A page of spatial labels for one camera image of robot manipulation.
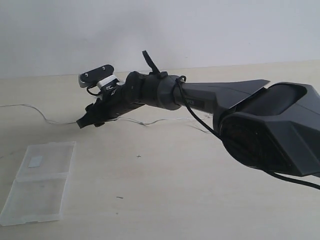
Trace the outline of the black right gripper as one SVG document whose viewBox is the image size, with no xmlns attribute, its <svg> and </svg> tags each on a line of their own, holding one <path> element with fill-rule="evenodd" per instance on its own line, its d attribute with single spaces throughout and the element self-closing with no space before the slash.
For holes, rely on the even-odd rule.
<svg viewBox="0 0 320 240">
<path fill-rule="evenodd" d="M 80 129 L 88 126 L 96 126 L 97 123 L 114 121 L 118 117 L 142 107 L 145 103 L 142 99 L 142 89 L 148 83 L 148 76 L 139 72 L 131 72 L 124 82 L 109 90 L 101 91 L 93 87 L 86 91 L 96 97 L 94 103 L 85 108 L 85 115 L 76 120 Z"/>
</svg>

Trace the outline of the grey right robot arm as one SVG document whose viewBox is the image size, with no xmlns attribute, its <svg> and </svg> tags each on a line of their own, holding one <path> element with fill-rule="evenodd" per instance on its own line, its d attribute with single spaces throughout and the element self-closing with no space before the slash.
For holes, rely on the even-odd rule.
<svg viewBox="0 0 320 240">
<path fill-rule="evenodd" d="M 213 132 L 228 153 L 255 169 L 304 177 L 320 171 L 320 96 L 309 84 L 267 80 L 187 83 L 166 72 L 131 72 L 120 82 L 112 70 L 78 77 L 98 87 L 79 127 L 99 127 L 144 105 L 166 110 L 186 106 L 212 114 Z"/>
</svg>

